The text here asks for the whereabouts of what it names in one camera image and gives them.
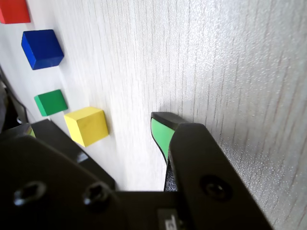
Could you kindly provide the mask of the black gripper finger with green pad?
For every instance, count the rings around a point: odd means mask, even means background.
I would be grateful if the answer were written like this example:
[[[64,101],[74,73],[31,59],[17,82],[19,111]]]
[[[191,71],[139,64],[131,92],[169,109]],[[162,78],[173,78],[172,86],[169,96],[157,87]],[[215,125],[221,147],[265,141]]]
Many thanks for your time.
[[[123,230],[123,211],[108,186],[42,141],[0,137],[3,230]]]
[[[205,125],[171,112],[152,112],[151,134],[171,165],[193,229],[271,229]]]

